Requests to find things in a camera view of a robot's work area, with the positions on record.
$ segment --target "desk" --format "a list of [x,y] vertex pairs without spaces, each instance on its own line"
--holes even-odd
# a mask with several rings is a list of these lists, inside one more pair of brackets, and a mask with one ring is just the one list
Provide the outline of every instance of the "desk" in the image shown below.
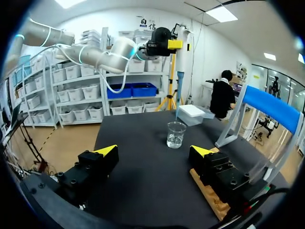
[[[100,127],[94,149],[118,145],[120,161],[108,181],[90,196],[89,212],[117,223],[204,229],[218,222],[189,174],[190,145],[213,148],[224,125],[217,119],[188,127],[179,149],[166,145],[167,123],[174,113],[154,112],[107,116]],[[240,170],[249,170],[262,155],[238,138],[221,148]],[[288,184],[279,174],[278,187]],[[270,212],[281,195],[270,197],[263,214]]]

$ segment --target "clear water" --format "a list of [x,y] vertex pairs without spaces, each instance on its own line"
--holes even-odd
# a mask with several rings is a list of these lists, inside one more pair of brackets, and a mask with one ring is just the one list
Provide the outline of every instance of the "clear water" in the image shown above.
[[170,134],[167,136],[167,146],[172,149],[178,149],[182,145],[183,136]]

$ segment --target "person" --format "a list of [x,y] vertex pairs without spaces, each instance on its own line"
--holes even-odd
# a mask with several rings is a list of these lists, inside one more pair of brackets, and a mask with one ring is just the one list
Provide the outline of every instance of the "person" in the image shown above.
[[226,118],[228,110],[235,108],[235,95],[229,82],[233,79],[230,70],[221,74],[221,80],[214,83],[210,110],[219,119]]

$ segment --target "wooden block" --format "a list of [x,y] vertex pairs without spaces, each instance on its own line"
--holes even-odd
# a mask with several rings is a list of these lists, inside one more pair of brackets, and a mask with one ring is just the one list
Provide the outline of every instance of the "wooden block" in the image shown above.
[[[211,151],[217,153],[219,152],[218,148],[210,149]],[[194,181],[196,182],[197,186],[201,190],[203,196],[208,201],[210,207],[212,208],[213,212],[217,216],[217,218],[222,221],[228,211],[230,210],[230,206],[227,203],[223,203],[217,194],[214,192],[211,186],[204,186],[202,181],[200,180],[199,175],[196,173],[195,169],[190,170],[190,174],[192,175]]]

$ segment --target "glass wall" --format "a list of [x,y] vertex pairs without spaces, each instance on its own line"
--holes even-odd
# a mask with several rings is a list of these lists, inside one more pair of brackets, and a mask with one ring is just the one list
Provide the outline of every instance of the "glass wall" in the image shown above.
[[252,77],[248,83],[262,91],[275,94],[298,111],[305,112],[305,87],[291,77],[272,69],[252,65]]

